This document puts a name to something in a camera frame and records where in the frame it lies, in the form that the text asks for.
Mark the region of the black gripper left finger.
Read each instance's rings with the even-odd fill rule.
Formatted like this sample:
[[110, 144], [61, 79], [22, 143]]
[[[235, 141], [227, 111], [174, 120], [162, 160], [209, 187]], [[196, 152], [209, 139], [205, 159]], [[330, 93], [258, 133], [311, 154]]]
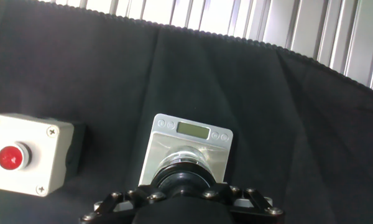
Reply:
[[127, 192], [110, 193], [94, 204], [94, 211], [79, 218], [79, 224], [132, 223], [144, 206], [163, 201], [166, 194], [151, 185], [140, 185]]

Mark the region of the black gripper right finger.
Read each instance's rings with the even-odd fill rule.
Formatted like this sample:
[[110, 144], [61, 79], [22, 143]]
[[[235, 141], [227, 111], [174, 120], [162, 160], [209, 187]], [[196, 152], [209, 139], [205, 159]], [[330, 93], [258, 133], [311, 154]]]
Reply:
[[201, 198], [221, 205], [233, 223], [284, 224], [285, 212], [274, 207], [258, 190], [214, 184]]

